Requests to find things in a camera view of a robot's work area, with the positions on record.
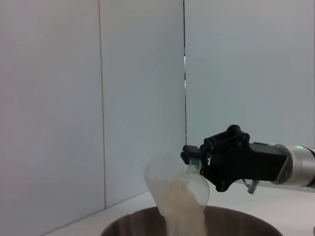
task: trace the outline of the transparent container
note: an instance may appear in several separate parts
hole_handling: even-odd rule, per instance
[[[180,157],[165,156],[150,160],[145,168],[144,179],[161,215],[164,215],[161,207],[162,197],[168,191],[169,185],[179,179],[184,181],[188,190],[193,193],[200,208],[205,208],[210,197],[210,187],[207,180],[199,174],[200,168],[200,159],[189,160],[189,166],[185,165]]]

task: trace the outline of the white table surface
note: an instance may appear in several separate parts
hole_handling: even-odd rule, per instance
[[[284,236],[313,236],[315,193],[258,186],[254,195],[242,184],[218,193],[210,184],[208,205],[239,210],[276,227]],[[99,236],[114,220],[134,211],[155,206],[149,192],[77,221],[46,236]]]

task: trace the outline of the mixing bowl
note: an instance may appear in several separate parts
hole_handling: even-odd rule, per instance
[[[206,206],[209,236],[283,236],[276,228],[254,216]],[[157,207],[126,215],[110,224],[100,236],[166,236],[165,220]]]

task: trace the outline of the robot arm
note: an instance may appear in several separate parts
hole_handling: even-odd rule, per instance
[[[259,180],[274,184],[315,187],[315,149],[249,143],[250,136],[237,125],[204,140],[200,148],[185,145],[181,157],[200,158],[200,174],[225,192],[232,183],[242,179],[249,193],[254,193]]]

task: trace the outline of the white backdrop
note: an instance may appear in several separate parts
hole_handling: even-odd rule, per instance
[[[185,144],[182,0],[101,0],[106,207],[147,191],[144,166]]]
[[[188,144],[314,146],[314,0],[186,0]]]
[[[97,0],[0,1],[0,235],[104,209]]]

